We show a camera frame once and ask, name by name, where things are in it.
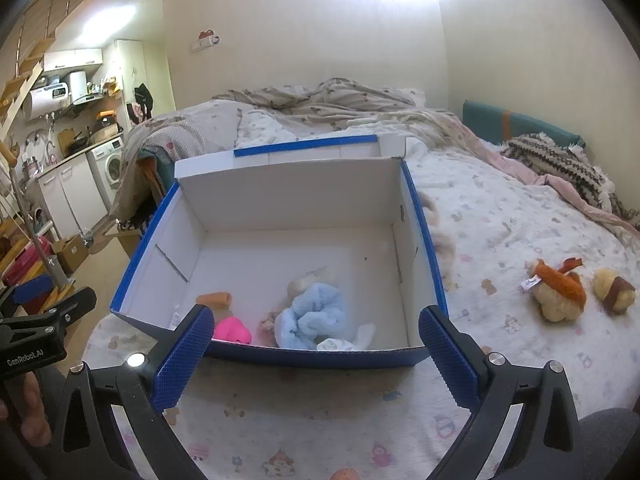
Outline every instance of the gray pants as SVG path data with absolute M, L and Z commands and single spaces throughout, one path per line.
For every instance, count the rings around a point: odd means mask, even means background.
M 64 376 L 53 366 L 36 371 L 42 400 L 52 431 L 57 399 Z M 638 478 L 640 470 L 640 416 L 631 410 L 613 408 L 580 420 L 584 447 L 584 480 Z M 49 447 L 25 449 L 8 424 L 0 424 L 0 479 L 46 480 L 34 462 L 47 463 Z

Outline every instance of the kitchen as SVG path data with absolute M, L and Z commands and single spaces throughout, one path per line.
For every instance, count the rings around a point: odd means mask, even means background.
M 91 2 L 56 31 L 8 131 L 36 226 L 51 220 L 54 238 L 104 224 L 129 131 L 151 113 L 175 110 L 162 17 L 121 1 Z

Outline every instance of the teal headboard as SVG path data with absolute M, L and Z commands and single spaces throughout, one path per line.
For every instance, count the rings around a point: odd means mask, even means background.
M 523 114 L 514 114 L 503 108 L 475 101 L 465 101 L 462 106 L 462 122 L 476 136 L 494 144 L 501 144 L 522 134 L 545 132 L 558 146 L 578 144 L 584 147 L 584 139 L 562 128 Z

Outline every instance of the blue towel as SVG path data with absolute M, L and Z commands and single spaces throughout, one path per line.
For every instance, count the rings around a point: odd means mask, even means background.
M 340 291 L 326 283 L 314 283 L 276 317 L 276 342 L 280 348 L 316 350 L 318 336 L 342 335 L 345 318 Z

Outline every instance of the blue textured gripper pad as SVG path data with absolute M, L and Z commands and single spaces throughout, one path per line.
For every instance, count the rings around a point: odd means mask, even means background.
M 478 375 L 428 308 L 420 313 L 418 332 L 456 404 L 475 412 L 481 403 Z
M 158 411 L 178 403 L 193 371 L 211 342 L 213 312 L 203 308 L 182 334 L 154 378 L 151 404 Z

